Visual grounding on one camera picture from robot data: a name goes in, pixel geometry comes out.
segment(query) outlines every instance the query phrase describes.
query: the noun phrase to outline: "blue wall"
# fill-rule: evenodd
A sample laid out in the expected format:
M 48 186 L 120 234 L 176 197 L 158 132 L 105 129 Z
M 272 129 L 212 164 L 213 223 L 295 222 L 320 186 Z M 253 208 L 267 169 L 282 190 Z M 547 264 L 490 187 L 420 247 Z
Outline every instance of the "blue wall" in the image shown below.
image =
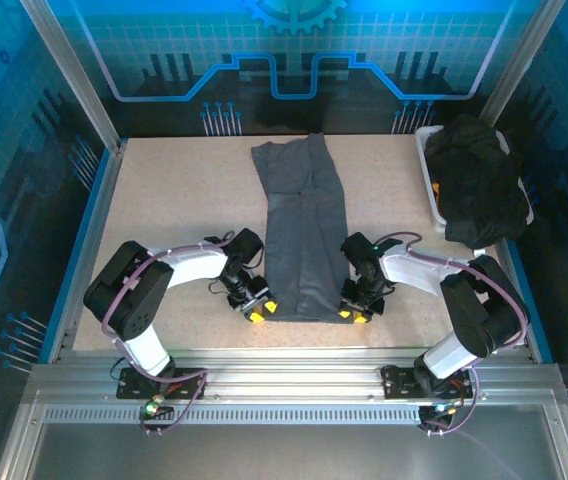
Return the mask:
M 90 168 L 84 146 L 101 156 L 20 3 L 0 2 L 0 450 L 33 358 L 9 353 L 15 342 L 2 331 L 29 340 L 7 322 L 10 313 L 48 322 L 89 195 L 77 170 Z
M 518 248 L 554 356 L 568 363 L 568 0 L 498 126 L 525 155 L 537 220 Z
M 243 133 L 408 133 L 396 113 L 479 112 L 538 3 L 308 0 L 297 19 L 284 0 L 53 9 L 122 135 L 211 134 L 200 114 L 212 126 L 216 101 L 239 108 Z

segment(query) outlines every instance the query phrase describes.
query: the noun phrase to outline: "black garment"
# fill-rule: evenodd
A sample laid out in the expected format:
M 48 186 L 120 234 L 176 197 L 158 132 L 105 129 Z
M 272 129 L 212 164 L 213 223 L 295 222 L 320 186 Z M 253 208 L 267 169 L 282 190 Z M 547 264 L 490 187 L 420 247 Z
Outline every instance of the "black garment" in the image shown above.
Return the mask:
M 502 151 L 493 127 L 460 115 L 429 137 L 424 153 L 439 186 L 447 240 L 483 248 L 522 235 L 528 203 L 517 183 L 519 165 Z
M 324 136 L 269 142 L 251 153 L 268 198 L 264 276 L 278 304 L 266 318 L 343 323 L 346 208 Z

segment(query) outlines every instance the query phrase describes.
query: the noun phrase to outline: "gray pants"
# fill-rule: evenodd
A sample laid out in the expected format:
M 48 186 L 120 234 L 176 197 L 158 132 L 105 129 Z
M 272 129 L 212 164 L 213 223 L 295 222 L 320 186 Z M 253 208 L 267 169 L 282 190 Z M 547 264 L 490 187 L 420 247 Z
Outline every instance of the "gray pants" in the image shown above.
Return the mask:
M 324 136 L 269 142 L 251 153 L 268 198 L 264 276 L 278 308 L 267 318 L 343 323 L 346 209 Z

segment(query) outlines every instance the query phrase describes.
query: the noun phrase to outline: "gear logo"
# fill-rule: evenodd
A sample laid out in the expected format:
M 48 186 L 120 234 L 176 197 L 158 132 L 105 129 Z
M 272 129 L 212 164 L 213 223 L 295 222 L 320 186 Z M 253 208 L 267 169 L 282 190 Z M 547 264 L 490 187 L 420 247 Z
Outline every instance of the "gear logo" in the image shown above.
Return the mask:
M 7 48 L 22 30 L 22 6 L 18 0 L 0 0 L 0 47 Z
M 313 27 L 323 28 L 326 20 L 335 20 L 338 8 L 346 6 L 344 0 L 243 0 L 261 19 L 265 27 L 275 27 L 277 33 L 311 33 Z

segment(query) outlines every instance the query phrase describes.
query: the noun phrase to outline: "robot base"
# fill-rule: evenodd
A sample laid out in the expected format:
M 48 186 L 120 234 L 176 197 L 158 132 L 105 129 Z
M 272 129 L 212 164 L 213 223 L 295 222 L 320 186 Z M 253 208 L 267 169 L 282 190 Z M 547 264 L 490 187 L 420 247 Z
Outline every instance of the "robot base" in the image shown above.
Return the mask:
M 181 377 L 189 373 L 196 372 L 200 369 L 198 368 L 176 368 L 173 372 L 174 377 Z M 190 400 L 193 398 L 193 394 L 197 389 L 198 381 L 201 377 L 191 378 L 181 382 L 179 388 L 171 390 L 169 394 L 163 394 L 166 400 Z M 160 384 L 148 380 L 143 375 L 139 374 L 134 368 L 123 368 L 120 372 L 120 381 L 117 386 L 117 392 L 115 396 L 120 400 L 148 400 L 154 395 L 162 393 L 160 390 L 166 388 L 166 386 L 172 386 L 175 384 Z M 202 388 L 202 391 L 197 396 L 197 399 L 204 397 L 204 390 L 206 386 Z
M 395 365 L 382 367 L 382 388 L 386 400 L 433 399 L 465 400 L 473 398 L 473 388 L 468 372 L 457 371 L 442 382 L 442 386 L 430 394 L 425 392 L 415 378 L 415 368 L 401 368 Z

